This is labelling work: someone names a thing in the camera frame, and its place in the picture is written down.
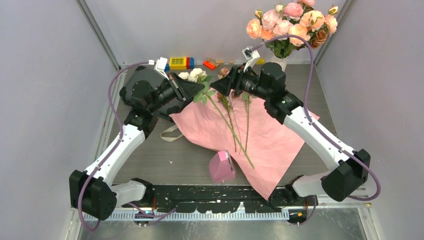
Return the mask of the white rose flower stem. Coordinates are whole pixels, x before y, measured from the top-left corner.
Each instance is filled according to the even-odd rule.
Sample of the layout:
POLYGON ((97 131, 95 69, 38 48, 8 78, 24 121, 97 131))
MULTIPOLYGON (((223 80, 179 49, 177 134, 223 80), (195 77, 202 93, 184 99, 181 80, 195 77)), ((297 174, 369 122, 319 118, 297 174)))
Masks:
POLYGON ((237 150, 237 146, 239 146, 239 150, 243 152, 245 157, 247 158, 250 166, 255 169, 254 164, 252 163, 250 157, 247 154, 247 151, 245 150, 245 147, 242 146, 242 143, 240 139, 237 137, 235 130, 231 129, 230 126, 230 120, 229 117, 227 118, 224 113, 221 111, 221 109, 216 104, 216 101, 213 100, 213 96, 216 95, 218 97, 218 93, 216 90, 210 87, 210 80, 212 79, 212 76, 208 76, 206 71, 202 70, 201 68, 194 68, 190 73, 189 72, 180 72, 178 76, 186 81, 190 82, 196 82, 196 83, 202 83, 204 84, 204 89, 197 93, 193 98, 193 103, 200 103, 202 102, 203 105, 206 105, 207 102, 211 102, 211 104, 214 106, 214 108, 217 110, 217 112, 222 117, 223 121, 227 125, 228 129, 231 132, 231 135, 233 137, 234 141, 234 149, 237 150))

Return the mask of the cream printed ribbon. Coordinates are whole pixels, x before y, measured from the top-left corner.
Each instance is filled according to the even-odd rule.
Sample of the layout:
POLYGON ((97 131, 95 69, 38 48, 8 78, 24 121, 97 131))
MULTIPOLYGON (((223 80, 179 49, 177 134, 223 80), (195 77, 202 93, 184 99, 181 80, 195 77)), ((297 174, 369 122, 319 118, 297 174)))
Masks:
POLYGON ((163 130, 159 136, 166 142, 173 142, 184 137, 176 124, 163 130))

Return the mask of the pink paper bouquet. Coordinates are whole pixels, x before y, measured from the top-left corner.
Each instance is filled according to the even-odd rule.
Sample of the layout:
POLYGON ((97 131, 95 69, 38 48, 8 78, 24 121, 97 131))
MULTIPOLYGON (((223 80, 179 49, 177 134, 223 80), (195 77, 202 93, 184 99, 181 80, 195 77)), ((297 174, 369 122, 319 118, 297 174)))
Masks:
MULTIPOLYGON (((228 119, 227 111, 217 96, 214 95, 212 99, 228 119)), ((245 147, 247 115, 243 100, 240 97, 234 98, 232 107, 231 117, 239 129, 237 131, 234 123, 234 131, 245 147)), ((192 102, 181 112, 171 114, 170 117, 191 143, 214 151, 228 151, 250 185, 267 199, 305 142, 295 132, 268 115, 264 108, 264 100, 251 98, 249 113, 247 154, 255 169, 251 167, 238 145, 235 150, 229 128, 210 101, 206 105, 202 102, 192 102)))

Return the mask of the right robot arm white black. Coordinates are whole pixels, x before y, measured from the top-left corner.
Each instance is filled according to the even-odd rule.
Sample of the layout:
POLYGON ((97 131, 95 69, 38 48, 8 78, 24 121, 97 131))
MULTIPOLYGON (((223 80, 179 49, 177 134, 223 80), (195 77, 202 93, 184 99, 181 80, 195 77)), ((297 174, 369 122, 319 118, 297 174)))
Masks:
POLYGON ((342 202, 368 180, 370 154, 346 145, 323 127, 304 103, 286 90, 286 73, 279 64, 267 62, 259 74, 251 67, 234 66, 227 76, 210 86, 223 96, 247 93, 264 100, 266 112, 301 137, 324 162, 327 172, 300 175, 286 185, 285 198, 291 205, 321 194, 342 202))

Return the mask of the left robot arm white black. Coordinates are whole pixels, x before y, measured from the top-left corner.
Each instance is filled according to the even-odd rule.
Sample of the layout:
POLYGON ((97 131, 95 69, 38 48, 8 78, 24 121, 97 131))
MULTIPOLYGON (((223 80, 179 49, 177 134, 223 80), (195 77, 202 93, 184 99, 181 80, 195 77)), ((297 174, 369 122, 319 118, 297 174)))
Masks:
POLYGON ((75 170, 69 177, 71 206, 78 210, 80 217, 88 214, 104 221, 116 207, 132 202, 148 207, 153 202, 150 182, 133 178, 114 185, 114 179, 133 151, 153 131, 159 109, 173 100, 189 100, 204 87, 202 83, 170 73, 157 88, 146 80, 138 80, 120 90, 123 102, 131 106, 120 132, 97 160, 83 171, 75 170))

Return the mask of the pink rose flower stem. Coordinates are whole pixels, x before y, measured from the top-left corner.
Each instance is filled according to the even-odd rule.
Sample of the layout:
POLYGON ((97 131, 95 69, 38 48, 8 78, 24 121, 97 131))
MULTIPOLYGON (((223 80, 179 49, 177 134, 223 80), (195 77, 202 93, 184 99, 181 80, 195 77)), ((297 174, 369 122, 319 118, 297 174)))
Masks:
POLYGON ((248 141, 249 141, 249 128, 250 128, 250 105, 251 105, 251 95, 248 93, 240 93, 236 94, 236 91, 234 90, 232 92, 232 97, 235 98, 241 98, 243 100, 244 104, 244 110, 246 113, 246 137, 245 137, 245 146, 244 149, 248 150, 248 141))

